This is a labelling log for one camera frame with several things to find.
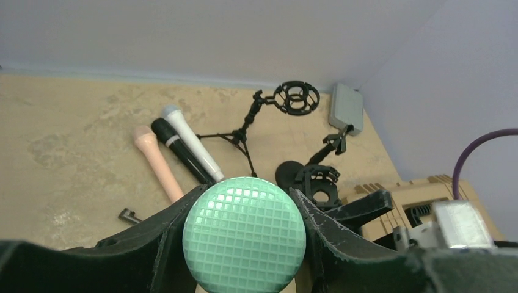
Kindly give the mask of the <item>black metal clamp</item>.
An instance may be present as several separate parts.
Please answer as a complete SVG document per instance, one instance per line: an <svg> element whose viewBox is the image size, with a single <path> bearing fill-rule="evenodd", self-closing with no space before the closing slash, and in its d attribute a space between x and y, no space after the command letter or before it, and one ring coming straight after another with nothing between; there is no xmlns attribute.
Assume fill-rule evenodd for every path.
<svg viewBox="0 0 518 293"><path fill-rule="evenodd" d="M134 211L132 211L128 208L123 209L119 213L118 219L120 219L126 223L129 223L130 225L137 225L138 223L140 223L142 221L141 219L139 219L135 216Z"/></svg>

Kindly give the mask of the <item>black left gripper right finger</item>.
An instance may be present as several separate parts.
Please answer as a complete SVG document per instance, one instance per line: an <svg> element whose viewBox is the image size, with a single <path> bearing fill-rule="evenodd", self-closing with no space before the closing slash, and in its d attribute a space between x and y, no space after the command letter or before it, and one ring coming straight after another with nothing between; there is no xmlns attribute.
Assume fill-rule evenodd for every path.
<svg viewBox="0 0 518 293"><path fill-rule="evenodd" d="M403 253L366 240L289 192L304 220L307 249L298 292L516 292L515 248Z"/></svg>

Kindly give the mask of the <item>black round base clip stand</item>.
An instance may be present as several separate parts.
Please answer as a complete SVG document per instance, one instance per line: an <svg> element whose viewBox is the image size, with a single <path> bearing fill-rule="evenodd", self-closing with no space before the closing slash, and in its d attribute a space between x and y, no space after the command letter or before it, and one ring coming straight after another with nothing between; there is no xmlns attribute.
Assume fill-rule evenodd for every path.
<svg viewBox="0 0 518 293"><path fill-rule="evenodd" d="M309 161L303 165L296 161L285 161L281 163L275 171L275 181L277 185L287 190L294 183L295 177L300 170L307 165L318 165L332 152L341 155L346 151L346 136L354 130L353 125L346 125L338 134L329 134L323 138L324 146L315 153Z"/></svg>

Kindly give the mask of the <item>green microphone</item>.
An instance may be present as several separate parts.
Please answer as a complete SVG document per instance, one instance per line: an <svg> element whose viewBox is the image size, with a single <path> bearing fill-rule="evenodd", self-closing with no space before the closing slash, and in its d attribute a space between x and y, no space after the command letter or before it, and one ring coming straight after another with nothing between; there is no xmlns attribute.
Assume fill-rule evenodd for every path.
<svg viewBox="0 0 518 293"><path fill-rule="evenodd" d="M277 185L254 177L209 187L183 227L186 265L206 292L281 292L294 280L306 246L294 201Z"/></svg>

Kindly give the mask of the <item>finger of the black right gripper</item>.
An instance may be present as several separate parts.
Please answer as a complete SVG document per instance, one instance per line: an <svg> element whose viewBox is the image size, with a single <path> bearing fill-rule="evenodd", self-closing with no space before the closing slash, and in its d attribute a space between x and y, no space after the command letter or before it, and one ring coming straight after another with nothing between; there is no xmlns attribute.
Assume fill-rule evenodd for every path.
<svg viewBox="0 0 518 293"><path fill-rule="evenodd" d="M390 212L392 209L391 192L377 190L356 201L330 209L325 214L351 231L359 233L364 224Z"/></svg>

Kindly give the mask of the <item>black shock mount round stand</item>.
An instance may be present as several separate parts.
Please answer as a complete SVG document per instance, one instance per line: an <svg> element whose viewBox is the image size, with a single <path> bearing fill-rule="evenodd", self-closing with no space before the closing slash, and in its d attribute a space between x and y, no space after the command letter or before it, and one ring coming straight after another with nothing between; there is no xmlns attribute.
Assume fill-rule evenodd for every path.
<svg viewBox="0 0 518 293"><path fill-rule="evenodd" d="M341 205L338 197L336 183L340 173L333 167L323 165L306 165L298 171L294 182L301 187L304 195L311 200L317 208L328 211ZM326 201L319 201L315 195L322 192L327 195Z"/></svg>

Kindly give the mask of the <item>pink microphone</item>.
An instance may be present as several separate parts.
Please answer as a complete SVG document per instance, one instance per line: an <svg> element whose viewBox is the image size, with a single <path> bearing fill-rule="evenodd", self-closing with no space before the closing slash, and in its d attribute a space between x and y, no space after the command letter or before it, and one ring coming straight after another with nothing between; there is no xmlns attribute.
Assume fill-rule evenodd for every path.
<svg viewBox="0 0 518 293"><path fill-rule="evenodd" d="M178 181L162 155L156 134L149 126L137 126L133 131L134 144L146 157L158 181L172 203L184 195Z"/></svg>

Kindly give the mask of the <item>black tripod shock mount stand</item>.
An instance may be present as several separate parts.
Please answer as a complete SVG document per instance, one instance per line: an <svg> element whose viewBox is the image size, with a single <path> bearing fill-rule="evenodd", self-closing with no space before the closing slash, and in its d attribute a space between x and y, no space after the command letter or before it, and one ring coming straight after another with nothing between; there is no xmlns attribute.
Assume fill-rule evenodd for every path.
<svg viewBox="0 0 518 293"><path fill-rule="evenodd" d="M311 84L304 81L287 81L280 84L270 95L262 90L256 91L252 96L252 104L244 117L243 124L230 132L215 134L198 134L198 139L221 138L237 150L247 159L250 167L250 175L257 176L254 168L248 139L252 137L250 130L260 129L263 132L275 131L281 122L275 119L267 122L267 118L275 118L277 112L285 116L301 117L317 110L320 101L320 92Z"/></svg>

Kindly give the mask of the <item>tan hard plastic case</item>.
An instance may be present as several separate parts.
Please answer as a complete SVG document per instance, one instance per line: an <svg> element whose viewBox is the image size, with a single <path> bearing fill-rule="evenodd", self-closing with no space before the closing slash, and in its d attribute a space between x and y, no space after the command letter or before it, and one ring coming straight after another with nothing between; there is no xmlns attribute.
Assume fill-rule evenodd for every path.
<svg viewBox="0 0 518 293"><path fill-rule="evenodd" d="M392 233L397 226L412 227L405 213L406 209L423 206L434 201L452 200L451 182L452 178L448 175L434 175L426 179L403 181L384 186L380 183L361 184L346 190L340 195L340 198L343 203L350 203L380 189L391 193L393 209L361 227L363 237L375 241Z"/></svg>

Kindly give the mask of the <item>black microphone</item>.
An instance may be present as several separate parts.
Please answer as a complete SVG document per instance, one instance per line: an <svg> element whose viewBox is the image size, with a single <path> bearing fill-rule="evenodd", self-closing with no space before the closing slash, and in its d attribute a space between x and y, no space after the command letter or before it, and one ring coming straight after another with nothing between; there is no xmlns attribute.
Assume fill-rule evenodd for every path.
<svg viewBox="0 0 518 293"><path fill-rule="evenodd" d="M163 118L157 118L151 123L151 130L158 140L176 155L200 184L213 185L215 183L212 176L202 167L200 161L192 154L169 122Z"/></svg>

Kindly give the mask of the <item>white microphone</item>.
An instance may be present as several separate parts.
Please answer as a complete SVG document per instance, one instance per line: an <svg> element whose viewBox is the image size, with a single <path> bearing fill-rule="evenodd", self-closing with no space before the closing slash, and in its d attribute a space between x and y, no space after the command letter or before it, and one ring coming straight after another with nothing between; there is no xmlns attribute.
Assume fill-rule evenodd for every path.
<svg viewBox="0 0 518 293"><path fill-rule="evenodd" d="M162 117L165 119L176 132L184 144L189 148L191 153L200 162L205 171L215 180L222 181L225 178L220 166L216 163L207 149L202 145L200 139L188 125L182 110L173 104L167 105L162 110Z"/></svg>

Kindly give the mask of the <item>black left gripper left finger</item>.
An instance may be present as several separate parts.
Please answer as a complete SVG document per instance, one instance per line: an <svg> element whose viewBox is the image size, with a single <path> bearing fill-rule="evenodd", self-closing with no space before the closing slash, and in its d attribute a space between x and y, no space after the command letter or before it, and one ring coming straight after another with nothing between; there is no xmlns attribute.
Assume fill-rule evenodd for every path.
<svg viewBox="0 0 518 293"><path fill-rule="evenodd" d="M57 251L2 240L1 292L195 292L182 235L189 210L206 189L192 189L92 248Z"/></svg>

